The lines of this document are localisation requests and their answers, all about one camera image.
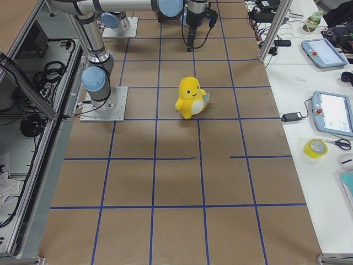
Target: toy's white belly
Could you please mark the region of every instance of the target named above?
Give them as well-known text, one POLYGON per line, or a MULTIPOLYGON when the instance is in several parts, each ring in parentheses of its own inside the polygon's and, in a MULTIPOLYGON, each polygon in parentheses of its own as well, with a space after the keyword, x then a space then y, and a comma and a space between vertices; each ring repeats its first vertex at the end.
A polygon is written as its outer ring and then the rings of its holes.
POLYGON ((195 100, 191 105, 191 112, 192 114, 198 114, 204 108, 204 101, 203 100, 195 100))

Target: scissors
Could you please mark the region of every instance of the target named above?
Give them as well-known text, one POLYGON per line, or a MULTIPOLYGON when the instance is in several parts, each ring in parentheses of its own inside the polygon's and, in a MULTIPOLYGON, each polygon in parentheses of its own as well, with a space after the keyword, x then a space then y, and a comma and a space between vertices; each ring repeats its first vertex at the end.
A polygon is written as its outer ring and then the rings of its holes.
POLYGON ((324 142, 329 142, 331 144, 334 144, 334 145, 337 145, 339 148, 341 148, 342 150, 344 151, 349 151, 352 149, 352 146, 351 146, 351 142, 347 139, 344 139, 344 138, 340 138, 338 140, 335 140, 335 141, 330 141, 330 140, 324 140, 324 139, 320 139, 324 142))

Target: yellow duck toy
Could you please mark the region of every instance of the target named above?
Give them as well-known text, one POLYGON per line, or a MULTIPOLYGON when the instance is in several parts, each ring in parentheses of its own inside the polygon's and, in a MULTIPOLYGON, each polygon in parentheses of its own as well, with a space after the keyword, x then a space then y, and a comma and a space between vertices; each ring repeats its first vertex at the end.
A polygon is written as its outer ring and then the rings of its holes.
POLYGON ((185 120, 192 115, 204 110, 210 94, 201 89, 199 80, 195 77, 187 76, 180 81, 179 98, 175 104, 175 109, 181 112, 185 120))

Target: blue tape grid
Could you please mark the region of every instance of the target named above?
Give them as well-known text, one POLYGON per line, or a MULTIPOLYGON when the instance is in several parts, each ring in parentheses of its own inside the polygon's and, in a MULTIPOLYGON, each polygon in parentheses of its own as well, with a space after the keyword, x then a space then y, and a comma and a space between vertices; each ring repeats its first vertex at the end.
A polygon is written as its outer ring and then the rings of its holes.
MULTIPOLYGON (((239 2, 234 2, 234 1, 216 1, 213 3, 213 6, 217 5, 218 13, 219 12, 219 3, 243 3, 242 1, 239 2)), ((219 17, 219 23, 221 23, 221 28, 222 28, 222 33, 223 37, 219 38, 212 38, 210 37, 209 39, 223 39, 224 41, 224 47, 226 49, 227 57, 228 57, 228 49, 227 49, 227 43, 226 39, 254 39, 251 37, 231 37, 231 38, 226 38, 224 36, 224 28, 223 28, 223 20, 241 20, 241 19, 246 19, 247 18, 221 18, 219 17)), ((249 159, 251 158, 291 158, 292 156, 248 156, 247 154, 247 148, 245 145, 245 137, 244 137, 244 132, 243 132, 243 126, 242 126, 242 120, 258 120, 258 119, 279 119, 279 117, 258 117, 258 118, 242 118, 240 116, 240 111, 239 111, 239 106, 238 106, 238 101, 237 101, 237 89, 238 88, 269 88, 270 86, 237 86, 237 84, 233 80, 232 76, 232 70, 231 70, 231 62, 232 61, 257 61, 257 59, 247 59, 247 60, 198 60, 198 61, 226 61, 228 62, 228 67, 229 67, 229 72, 231 74, 231 81, 232 81, 232 86, 231 87, 215 87, 217 89, 222 89, 222 88, 231 88, 233 89, 234 93, 234 101, 236 104, 237 108, 237 113, 238 113, 238 118, 226 118, 226 119, 209 119, 209 118, 201 118, 201 119, 191 119, 191 120, 196 120, 197 121, 197 130, 198 130, 198 135, 199 135, 199 157, 181 157, 181 158, 157 158, 157 129, 158 129, 158 121, 160 120, 184 120, 184 119, 159 119, 158 118, 158 102, 159 102, 159 90, 164 89, 166 87, 160 87, 159 85, 159 79, 161 75, 161 62, 162 61, 192 61, 194 64, 194 76, 196 76, 196 67, 195 67, 195 54, 192 52, 192 60, 161 60, 161 46, 162 46, 162 24, 160 25, 161 31, 160 31, 160 38, 136 38, 136 39, 159 39, 159 60, 146 60, 146 61, 158 61, 158 85, 157 85, 157 106, 156 106, 156 118, 155 119, 126 119, 126 120, 154 120, 156 122, 155 125, 155 140, 154 140, 154 156, 150 158, 117 158, 117 157, 112 157, 111 152, 113 149, 113 141, 114 141, 114 134, 115 130, 117 127, 117 122, 114 122, 113 126, 113 131, 111 135, 111 141, 110 141, 110 148, 109 148, 109 155, 108 157, 76 157, 76 158, 64 158, 65 161, 80 161, 80 160, 103 160, 107 161, 106 165, 106 172, 105 172, 105 179, 104 179, 104 185, 103 185, 103 192, 101 196, 101 203, 99 206, 52 206, 50 209, 52 210, 63 210, 63 209, 99 209, 99 215, 98 215, 98 221, 97 221, 97 229, 95 233, 95 239, 94 239, 94 246, 93 246, 93 251, 92 251, 92 259, 91 259, 91 265, 94 264, 94 259, 95 259, 95 252, 97 249, 97 242, 98 242, 98 235, 99 235, 99 229, 100 229, 100 222, 101 222, 101 215, 103 209, 151 209, 151 234, 150 234, 150 244, 149 244, 149 265, 152 265, 152 256, 153 256, 153 225, 154 225, 154 209, 171 209, 171 208, 178 208, 178 209, 185 209, 185 208, 202 208, 203 213, 204 213, 204 230, 205 230, 205 249, 206 249, 206 260, 207 264, 210 264, 210 255, 209 255, 209 249, 208 249, 208 235, 207 235, 207 218, 206 218, 206 209, 208 208, 244 208, 244 207, 251 207, 255 209, 256 213, 256 219, 258 223, 258 229, 259 229, 259 236, 260 236, 260 241, 261 241, 261 246, 263 249, 263 255, 264 255, 264 261, 265 264, 268 265, 268 259, 266 255, 266 249, 265 249, 265 243, 264 243, 264 238, 263 238, 263 233, 261 229, 261 222, 260 222, 260 216, 258 212, 258 208, 260 207, 269 207, 269 206, 277 206, 277 207, 282 207, 282 206, 306 206, 306 203, 278 203, 278 204, 258 204, 256 202, 256 196, 255 196, 255 190, 254 190, 254 184, 252 180, 252 174, 250 170, 250 165, 249 165, 249 159), (231 156, 230 158, 237 159, 237 158, 244 158, 247 162, 247 168, 248 168, 248 174, 249 174, 249 181, 252 189, 252 195, 253 195, 253 204, 229 204, 229 205, 207 205, 205 202, 205 187, 204 187, 204 176, 203 176, 203 166, 202 166, 202 149, 201 149, 201 133, 200 133, 200 120, 238 120, 240 124, 240 132, 242 136, 242 141, 243 141, 243 146, 244 146, 244 156, 231 156), (201 172, 201 188, 202 188, 202 205, 155 205, 154 204, 154 194, 155 194, 155 183, 156 183, 156 161, 157 160, 189 160, 189 159, 199 159, 200 160, 200 172, 201 172), (105 197, 105 189, 106 189, 106 183, 108 179, 108 172, 109 172, 109 166, 110 166, 110 161, 111 160, 153 160, 153 184, 152 184, 152 201, 151 205, 110 205, 110 206, 105 206, 104 205, 104 197, 105 197)), ((180 38, 163 38, 163 39, 180 39, 180 38)), ((127 60, 126 59, 126 54, 127 50, 129 48, 129 42, 130 40, 128 39, 127 41, 127 46, 126 46, 126 51, 125 51, 125 56, 123 60, 116 60, 120 61, 123 63, 122 65, 122 70, 121 70, 121 77, 120 77, 120 84, 122 82, 122 77, 124 74, 124 68, 125 68, 125 62, 126 61, 144 61, 144 60, 127 60)), ((134 89, 134 88, 154 88, 155 87, 129 87, 129 89, 134 89)))

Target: touchscreen display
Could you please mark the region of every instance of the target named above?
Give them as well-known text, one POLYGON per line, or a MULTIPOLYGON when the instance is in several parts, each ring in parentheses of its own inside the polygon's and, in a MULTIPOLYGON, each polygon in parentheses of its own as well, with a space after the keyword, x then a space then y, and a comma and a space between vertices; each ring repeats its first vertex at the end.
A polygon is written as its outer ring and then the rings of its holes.
POLYGON ((324 128, 352 132, 346 99, 333 95, 320 95, 324 114, 324 128))
POLYGON ((317 56, 325 64, 342 62, 342 59, 324 40, 310 41, 308 44, 314 51, 318 53, 317 56))

